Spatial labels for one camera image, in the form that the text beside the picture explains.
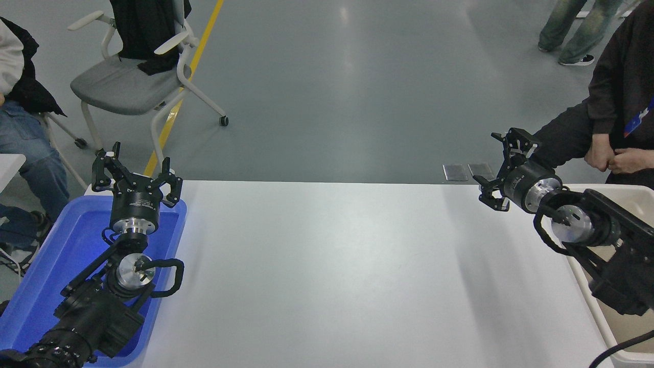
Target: white plastic bin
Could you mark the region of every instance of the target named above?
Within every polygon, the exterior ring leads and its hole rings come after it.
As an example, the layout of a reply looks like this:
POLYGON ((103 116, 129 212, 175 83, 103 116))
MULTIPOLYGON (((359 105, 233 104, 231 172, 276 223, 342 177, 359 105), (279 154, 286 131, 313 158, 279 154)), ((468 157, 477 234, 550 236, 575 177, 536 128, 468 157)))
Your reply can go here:
MULTIPOLYGON (((568 186, 577 192, 583 192, 587 188, 594 189, 654 227, 654 191, 650 188, 638 185, 609 184, 571 184, 568 186)), ((594 251, 600 256, 606 257, 613 253, 611 247, 596 248, 594 251)), ((618 342, 629 340, 654 329, 654 312, 652 310, 648 310, 642 317, 618 314, 591 295, 591 290, 588 288, 588 275, 579 263, 571 257, 568 258, 568 261, 607 347, 615 346, 618 342)), ((654 368, 654 339, 621 350, 611 358, 615 368, 654 368)))

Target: black shoe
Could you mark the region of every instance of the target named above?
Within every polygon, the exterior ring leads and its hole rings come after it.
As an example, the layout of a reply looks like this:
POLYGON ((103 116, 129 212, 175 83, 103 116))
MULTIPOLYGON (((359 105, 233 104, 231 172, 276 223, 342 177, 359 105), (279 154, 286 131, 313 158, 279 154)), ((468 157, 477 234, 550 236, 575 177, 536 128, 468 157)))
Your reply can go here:
POLYGON ((41 243, 34 240, 32 245, 27 248, 16 248, 7 243, 0 243, 0 249, 0 265, 4 265, 16 273, 24 274, 36 254, 39 253, 41 243))
POLYGON ((49 216, 43 212, 32 211, 30 213, 32 214, 32 216, 34 216, 37 222, 36 239, 40 244, 42 244, 45 238, 50 233, 50 229, 52 229, 52 220, 50 220, 49 216))
POLYGON ((574 63, 559 62, 559 64, 563 66, 586 66, 586 65, 591 65, 593 61, 595 61, 595 57, 593 55, 586 55, 578 62, 574 62, 574 63))

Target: concrete floor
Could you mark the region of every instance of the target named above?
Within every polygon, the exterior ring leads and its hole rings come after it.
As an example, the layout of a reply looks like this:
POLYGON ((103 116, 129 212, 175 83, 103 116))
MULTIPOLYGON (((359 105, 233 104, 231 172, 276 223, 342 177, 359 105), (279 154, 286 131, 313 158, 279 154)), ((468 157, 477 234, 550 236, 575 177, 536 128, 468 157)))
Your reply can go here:
MULTIPOLYGON (((442 164, 486 162, 497 170, 501 146, 491 132, 535 132, 587 95, 593 67, 562 67, 557 52, 536 48, 554 3, 227 0, 194 82, 230 125, 220 127, 218 116, 189 95, 164 153, 176 174, 191 180, 443 184, 451 182, 442 164)), ((188 21, 199 37, 215 3, 192 5, 188 21)), ((41 45, 37 76, 67 113, 62 121, 91 142, 69 83, 100 61, 105 27, 66 27, 94 10, 111 13, 109 2, 5 1, 2 8, 41 45)), ((120 41, 111 44, 119 49, 120 41)), ((106 146, 121 141, 121 161, 143 172, 152 115, 92 112, 106 146)), ((89 181, 92 150, 56 135, 89 181)), ((606 176, 582 160, 558 174, 566 183, 606 176)), ((69 182, 72 198, 80 196, 69 182)), ((37 209, 26 188, 14 179, 3 203, 37 209)), ((8 298, 16 280, 0 272, 0 299, 8 298)))

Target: chair armrest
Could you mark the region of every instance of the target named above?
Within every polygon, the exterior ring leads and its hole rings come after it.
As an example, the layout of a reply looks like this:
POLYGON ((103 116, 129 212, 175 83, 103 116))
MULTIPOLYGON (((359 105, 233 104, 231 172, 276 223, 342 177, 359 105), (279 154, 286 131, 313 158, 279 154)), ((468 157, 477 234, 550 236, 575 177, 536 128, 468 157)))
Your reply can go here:
POLYGON ((154 53, 157 55, 163 55, 166 52, 169 52, 170 50, 173 49, 173 47, 176 47, 177 45, 185 42, 188 43, 191 46, 197 46, 198 45, 198 39, 195 37, 189 37, 190 33, 186 30, 181 31, 180 33, 172 36, 168 41, 164 42, 161 46, 159 46, 154 53))
POLYGON ((110 25, 110 26, 112 26, 114 28, 116 27, 116 22, 112 18, 109 18, 108 16, 106 16, 105 12, 103 12, 102 10, 97 10, 97 11, 95 11, 95 12, 81 18, 80 20, 76 21, 75 23, 71 24, 70 26, 68 26, 67 29, 69 31, 76 31, 76 30, 78 30, 78 29, 80 29, 80 28, 82 28, 84 26, 87 26, 89 23, 93 22, 94 20, 99 20, 101 22, 105 22, 106 24, 108 24, 108 25, 110 25))

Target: blue tray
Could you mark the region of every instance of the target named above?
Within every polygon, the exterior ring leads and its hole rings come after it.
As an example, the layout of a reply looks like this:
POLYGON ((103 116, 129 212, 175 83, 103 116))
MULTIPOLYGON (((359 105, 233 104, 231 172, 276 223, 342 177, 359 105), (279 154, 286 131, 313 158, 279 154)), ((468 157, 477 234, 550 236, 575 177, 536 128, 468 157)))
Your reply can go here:
MULTIPOLYGON (((108 247, 101 231, 109 226, 112 196, 82 196, 71 201, 50 231, 40 253, 0 317, 0 350, 26 351, 59 322, 53 313, 63 301, 61 290, 108 247)), ((175 256, 186 220, 186 204, 162 206, 159 229, 148 237, 145 254, 152 259, 175 256)), ((166 288, 169 269, 158 270, 157 290, 166 288)), ((143 326, 113 359, 97 352, 92 367, 123 367, 146 346, 161 299, 149 298, 141 308, 143 326)))

